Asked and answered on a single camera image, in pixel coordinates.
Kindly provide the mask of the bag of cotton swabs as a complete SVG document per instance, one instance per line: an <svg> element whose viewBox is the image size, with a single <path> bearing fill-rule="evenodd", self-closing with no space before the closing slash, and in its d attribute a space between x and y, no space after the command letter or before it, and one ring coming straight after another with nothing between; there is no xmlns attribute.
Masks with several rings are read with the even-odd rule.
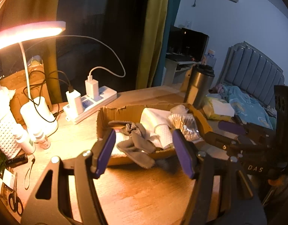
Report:
<svg viewBox="0 0 288 225"><path fill-rule="evenodd" d="M195 118L192 114L172 113L168 117L171 125L175 130L180 130L187 141L198 143L202 141L202 137L198 131Z"/></svg>

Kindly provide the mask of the bubble wrap roll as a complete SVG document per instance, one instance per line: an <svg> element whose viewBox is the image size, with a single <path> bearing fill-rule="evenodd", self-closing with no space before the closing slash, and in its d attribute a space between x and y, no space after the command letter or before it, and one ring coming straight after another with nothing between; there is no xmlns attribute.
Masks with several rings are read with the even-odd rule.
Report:
<svg viewBox="0 0 288 225"><path fill-rule="evenodd" d="M188 115L189 109L186 108L184 105L177 105L170 109L171 114L186 116Z"/></svg>

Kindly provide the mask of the grey socks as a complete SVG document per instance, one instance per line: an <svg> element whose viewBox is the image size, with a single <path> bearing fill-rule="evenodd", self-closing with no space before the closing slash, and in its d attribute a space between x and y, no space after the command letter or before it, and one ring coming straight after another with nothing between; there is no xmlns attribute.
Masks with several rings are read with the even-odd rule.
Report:
<svg viewBox="0 0 288 225"><path fill-rule="evenodd" d="M111 127L121 126L119 132L128 137L127 140L122 140L116 144L119 151L142 168L150 169L155 165L154 159L149 154L154 153L156 147L152 142L145 139L146 130L141 123L112 120L108 124Z"/></svg>

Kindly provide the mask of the blue blanket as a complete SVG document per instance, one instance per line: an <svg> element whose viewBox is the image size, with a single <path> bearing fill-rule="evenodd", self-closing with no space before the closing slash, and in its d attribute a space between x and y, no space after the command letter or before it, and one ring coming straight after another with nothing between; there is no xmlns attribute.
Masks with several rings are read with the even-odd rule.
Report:
<svg viewBox="0 0 288 225"><path fill-rule="evenodd" d="M253 97L242 92L238 86L218 84L208 91L225 100L235 111L243 123L253 123L274 130L269 115L260 103Z"/></svg>

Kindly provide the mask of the yellow tissue box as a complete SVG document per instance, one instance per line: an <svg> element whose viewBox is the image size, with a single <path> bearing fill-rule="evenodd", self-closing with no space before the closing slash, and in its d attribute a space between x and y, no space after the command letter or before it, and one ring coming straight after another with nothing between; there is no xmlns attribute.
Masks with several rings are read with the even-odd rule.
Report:
<svg viewBox="0 0 288 225"><path fill-rule="evenodd" d="M231 104L225 100L213 97L205 97L202 109L209 120L230 121L235 114Z"/></svg>

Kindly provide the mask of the grey padded headboard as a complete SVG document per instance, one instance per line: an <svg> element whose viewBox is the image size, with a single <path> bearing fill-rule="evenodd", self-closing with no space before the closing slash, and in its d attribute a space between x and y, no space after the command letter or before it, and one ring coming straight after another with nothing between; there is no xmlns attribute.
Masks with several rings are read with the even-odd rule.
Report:
<svg viewBox="0 0 288 225"><path fill-rule="evenodd" d="M246 41L228 48L217 83L237 86L263 107L275 107L274 86L284 84L283 70Z"/></svg>

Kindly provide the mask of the small clear bottle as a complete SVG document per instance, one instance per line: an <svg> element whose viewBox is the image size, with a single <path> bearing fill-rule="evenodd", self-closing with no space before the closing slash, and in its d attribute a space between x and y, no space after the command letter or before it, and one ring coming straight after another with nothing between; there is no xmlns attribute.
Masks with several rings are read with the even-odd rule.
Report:
<svg viewBox="0 0 288 225"><path fill-rule="evenodd" d="M44 134L44 132L39 132L35 134L36 142L42 149L49 149L51 146L48 137Z"/></svg>

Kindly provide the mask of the steel travel mug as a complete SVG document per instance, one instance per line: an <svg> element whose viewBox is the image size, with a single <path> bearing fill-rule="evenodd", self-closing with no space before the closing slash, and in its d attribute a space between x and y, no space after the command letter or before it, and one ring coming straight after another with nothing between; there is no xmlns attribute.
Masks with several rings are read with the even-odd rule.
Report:
<svg viewBox="0 0 288 225"><path fill-rule="evenodd" d="M199 109L203 99L208 94L214 77L214 69L211 66L195 64L192 67L184 103L189 103L194 108Z"/></svg>

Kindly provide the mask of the brown cardboard box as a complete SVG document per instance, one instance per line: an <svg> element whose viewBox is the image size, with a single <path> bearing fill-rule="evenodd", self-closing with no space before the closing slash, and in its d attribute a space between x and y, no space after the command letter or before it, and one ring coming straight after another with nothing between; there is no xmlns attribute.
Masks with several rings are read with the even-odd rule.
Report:
<svg viewBox="0 0 288 225"><path fill-rule="evenodd" d="M207 132L213 129L208 124L207 119L201 111L195 109L188 103L162 103L162 104L146 104L146 105L129 105L119 108L102 107L97 115L97 137L102 138L108 128L110 121L131 121L133 123L141 123L146 133L146 138L151 140L157 147L162 148L150 154L150 157L157 159L166 159L175 155L172 147L172 137L170 130L173 130L173 124L168 117L171 115L171 109L179 107L187 110L187 113L195 118L198 132L204 137Z"/></svg>

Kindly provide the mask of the white perforated basket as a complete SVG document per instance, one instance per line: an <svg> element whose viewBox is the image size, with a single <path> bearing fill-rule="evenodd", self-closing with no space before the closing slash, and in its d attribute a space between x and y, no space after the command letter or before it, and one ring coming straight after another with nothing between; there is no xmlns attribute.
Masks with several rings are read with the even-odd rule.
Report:
<svg viewBox="0 0 288 225"><path fill-rule="evenodd" d="M3 117L0 116L0 150L8 159L16 157L21 151L13 135L13 127L15 125L16 120L11 112L8 112Z"/></svg>

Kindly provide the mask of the white desk lamp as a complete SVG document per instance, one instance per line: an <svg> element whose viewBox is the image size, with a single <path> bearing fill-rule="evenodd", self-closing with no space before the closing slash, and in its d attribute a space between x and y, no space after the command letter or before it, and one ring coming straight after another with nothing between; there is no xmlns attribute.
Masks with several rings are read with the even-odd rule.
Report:
<svg viewBox="0 0 288 225"><path fill-rule="evenodd" d="M57 130L58 123L49 110L45 97L40 95L35 99L31 98L29 77L32 71L28 69L22 43L34 39L54 37L64 30L66 30L66 22L64 21L44 21L19 25L0 31L0 50L14 44L18 44L21 49L29 101L21 106L20 114L29 133L33 133L34 130L41 130L49 136Z"/></svg>

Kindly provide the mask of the black monitor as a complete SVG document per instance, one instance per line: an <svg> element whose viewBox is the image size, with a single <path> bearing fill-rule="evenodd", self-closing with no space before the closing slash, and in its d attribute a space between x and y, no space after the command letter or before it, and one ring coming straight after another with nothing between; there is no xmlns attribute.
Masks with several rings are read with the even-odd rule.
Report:
<svg viewBox="0 0 288 225"><path fill-rule="evenodd" d="M187 28L170 27L166 58L173 61L200 62L209 36Z"/></svg>

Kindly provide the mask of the white power strip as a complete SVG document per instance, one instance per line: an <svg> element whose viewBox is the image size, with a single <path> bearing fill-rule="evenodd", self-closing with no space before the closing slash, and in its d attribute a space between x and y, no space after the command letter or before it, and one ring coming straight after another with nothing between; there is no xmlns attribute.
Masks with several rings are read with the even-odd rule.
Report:
<svg viewBox="0 0 288 225"><path fill-rule="evenodd" d="M71 121L73 124L78 124L87 117L91 116L93 113L97 112L101 107L113 102L117 98L117 92L107 86L102 86L99 88L99 98L98 100L91 99L89 96L84 95L81 97L81 103L83 105L84 111L80 115L72 115L69 104L63 107L63 111L66 114L65 119Z"/></svg>

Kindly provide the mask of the brown cardboard package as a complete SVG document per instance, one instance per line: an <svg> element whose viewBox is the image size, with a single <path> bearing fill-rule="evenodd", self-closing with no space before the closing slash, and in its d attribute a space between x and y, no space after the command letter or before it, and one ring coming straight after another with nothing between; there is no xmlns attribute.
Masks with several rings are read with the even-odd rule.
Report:
<svg viewBox="0 0 288 225"><path fill-rule="evenodd" d="M40 86L32 86L34 84L42 83L45 78L44 66L39 64L37 66L28 66L28 72L41 71L32 73L29 76L31 96L33 98L42 96L46 100L46 104L50 110L53 109L47 85L44 83L42 92L40 93ZM10 109L17 123L24 124L24 120L20 114L20 108L28 102L28 98L24 95L23 89L27 86L25 70L20 70L3 79L0 79L0 85L7 87L9 90L15 90L13 98L10 101Z"/></svg>

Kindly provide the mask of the yellow-green curtain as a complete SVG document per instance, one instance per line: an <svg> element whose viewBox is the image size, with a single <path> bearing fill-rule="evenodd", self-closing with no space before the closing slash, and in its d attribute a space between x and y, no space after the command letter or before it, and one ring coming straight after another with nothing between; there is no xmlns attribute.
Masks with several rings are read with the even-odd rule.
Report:
<svg viewBox="0 0 288 225"><path fill-rule="evenodd" d="M162 49L168 0L148 0L136 89L152 86Z"/></svg>

